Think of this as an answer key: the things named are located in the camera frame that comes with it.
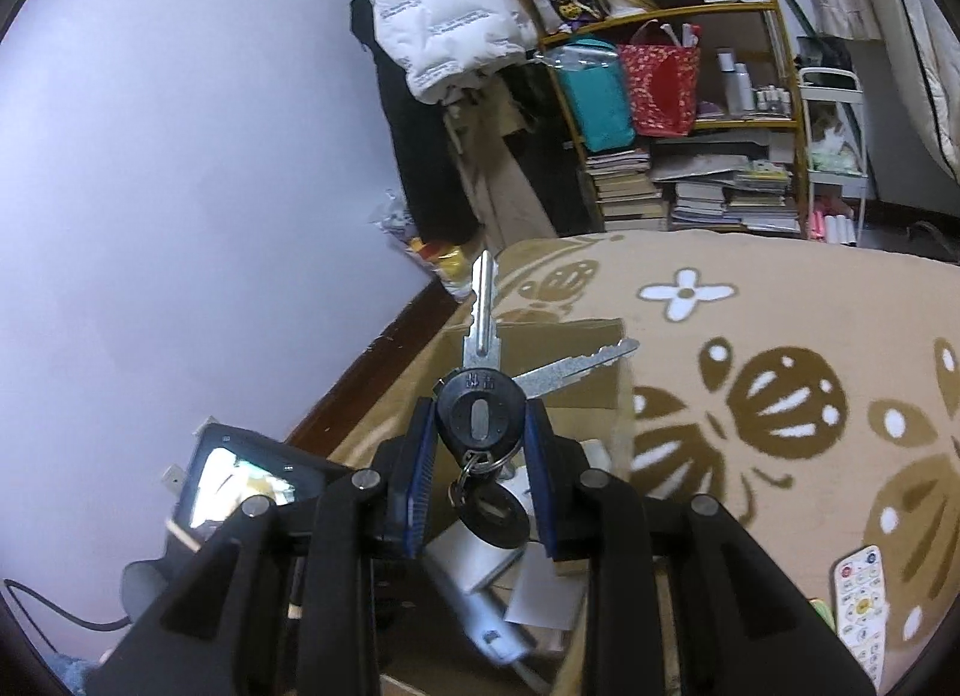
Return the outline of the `stack of books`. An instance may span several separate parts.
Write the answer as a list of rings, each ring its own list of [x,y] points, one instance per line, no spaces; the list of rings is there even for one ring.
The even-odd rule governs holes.
[[[800,233],[789,136],[638,142],[592,153],[583,173],[607,231]]]

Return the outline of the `white square box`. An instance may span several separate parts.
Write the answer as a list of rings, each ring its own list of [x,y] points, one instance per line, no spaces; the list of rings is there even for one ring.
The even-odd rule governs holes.
[[[579,442],[586,456],[590,470],[600,470],[605,473],[613,472],[613,460],[605,444],[600,439],[586,439]]]

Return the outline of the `white charger block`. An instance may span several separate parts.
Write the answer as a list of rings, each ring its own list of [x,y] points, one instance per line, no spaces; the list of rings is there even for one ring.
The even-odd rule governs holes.
[[[533,628],[571,631],[586,593],[585,574],[562,574],[540,543],[530,542],[506,607],[505,620]]]

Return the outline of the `teal bag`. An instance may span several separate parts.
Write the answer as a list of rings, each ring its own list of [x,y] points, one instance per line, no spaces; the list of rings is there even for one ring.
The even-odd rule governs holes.
[[[597,38],[576,38],[550,51],[584,147],[607,152],[635,140],[619,51]]]

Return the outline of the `green oval Pochacco remote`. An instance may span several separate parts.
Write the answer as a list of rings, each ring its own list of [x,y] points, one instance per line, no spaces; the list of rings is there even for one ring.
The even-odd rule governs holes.
[[[822,618],[823,623],[828,626],[832,631],[836,631],[836,621],[835,615],[833,615],[832,609],[827,602],[823,602],[822,598],[811,598],[812,608],[817,612],[817,615]]]

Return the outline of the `white trolley rack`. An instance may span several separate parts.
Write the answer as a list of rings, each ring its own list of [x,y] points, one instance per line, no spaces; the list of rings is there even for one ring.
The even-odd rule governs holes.
[[[836,67],[801,67],[797,76],[805,124],[807,238],[856,247],[872,197],[861,80]]]

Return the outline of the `beige patterned blanket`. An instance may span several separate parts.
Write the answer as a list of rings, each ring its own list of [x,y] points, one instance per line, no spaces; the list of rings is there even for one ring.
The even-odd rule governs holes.
[[[953,265],[739,233],[539,239],[501,254],[494,312],[514,371],[594,324],[638,342],[617,425],[553,402],[636,490],[711,494],[811,597],[877,548],[880,687],[907,686],[958,597]]]

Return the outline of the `cardboard box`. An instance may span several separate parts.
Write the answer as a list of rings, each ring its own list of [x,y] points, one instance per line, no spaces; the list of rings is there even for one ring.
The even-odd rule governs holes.
[[[477,317],[464,338],[459,368],[433,395],[416,401],[405,434],[377,449],[389,459],[391,474],[382,542],[405,558],[423,550],[438,444],[460,467],[451,503],[470,530],[495,547],[516,547],[519,535],[485,522],[478,498],[517,451],[526,456],[537,532],[548,556],[589,563],[586,694],[625,693],[638,681],[631,654],[661,647],[659,631],[635,625],[638,616],[658,611],[646,512],[628,483],[593,469],[579,442],[553,432],[542,397],[636,348],[636,340],[624,338],[511,377],[500,370],[493,320]]]

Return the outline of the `snack bags on floor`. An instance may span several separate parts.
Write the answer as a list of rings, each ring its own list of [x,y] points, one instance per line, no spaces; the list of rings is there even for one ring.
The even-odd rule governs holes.
[[[423,241],[402,194],[387,191],[373,210],[370,223],[395,249],[438,278],[444,290],[459,303],[472,294],[473,259],[462,246],[447,241]]]

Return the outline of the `black key bunch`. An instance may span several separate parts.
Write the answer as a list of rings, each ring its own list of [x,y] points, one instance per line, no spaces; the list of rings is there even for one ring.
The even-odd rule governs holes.
[[[490,545],[517,548],[535,533],[548,556],[563,559],[578,537],[576,485],[589,465],[576,442],[553,432],[544,397],[631,355],[640,342],[622,338],[510,376],[501,370],[493,317],[496,272],[488,251],[473,263],[462,363],[436,387],[438,434],[459,465],[449,499],[460,522]]]

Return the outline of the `white remote control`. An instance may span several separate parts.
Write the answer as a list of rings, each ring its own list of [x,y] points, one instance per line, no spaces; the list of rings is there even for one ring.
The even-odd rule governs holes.
[[[841,558],[832,570],[836,634],[880,691],[884,678],[889,602],[877,545]]]

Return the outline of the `red tote bag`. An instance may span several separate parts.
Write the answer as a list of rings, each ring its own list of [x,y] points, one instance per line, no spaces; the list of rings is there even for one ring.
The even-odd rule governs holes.
[[[636,132],[651,139],[690,134],[698,108],[697,35],[682,41],[669,23],[651,20],[617,51]]]

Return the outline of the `wooden bookshelf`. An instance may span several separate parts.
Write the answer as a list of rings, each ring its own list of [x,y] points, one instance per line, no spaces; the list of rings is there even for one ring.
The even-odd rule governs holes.
[[[805,134],[799,113],[797,70],[786,44],[786,23],[776,0],[704,0],[690,7],[659,8],[631,15],[608,15],[601,0],[548,0],[555,4],[555,22],[542,26],[537,59],[544,64],[558,106],[569,127],[579,178],[594,221],[603,226],[592,189],[583,173],[584,160],[592,155],[584,147],[558,80],[550,51],[576,38],[597,38],[617,47],[628,43],[641,25],[651,20],[667,22],[682,41],[697,35],[700,47],[697,119],[685,137],[638,142],[729,136],[743,140],[770,134],[789,136],[794,148],[794,186],[799,194],[805,179]]]

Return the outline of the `white switch panel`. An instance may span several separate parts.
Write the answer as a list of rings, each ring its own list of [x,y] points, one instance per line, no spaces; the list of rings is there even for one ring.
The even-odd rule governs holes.
[[[491,584],[521,554],[520,548],[490,545],[457,520],[428,543],[423,558],[459,592],[472,593]]]

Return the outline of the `white puffer jacket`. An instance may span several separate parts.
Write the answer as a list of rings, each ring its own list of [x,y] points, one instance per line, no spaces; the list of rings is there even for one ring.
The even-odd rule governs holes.
[[[537,30],[519,0],[370,0],[374,36],[413,97],[448,104],[520,64]]]

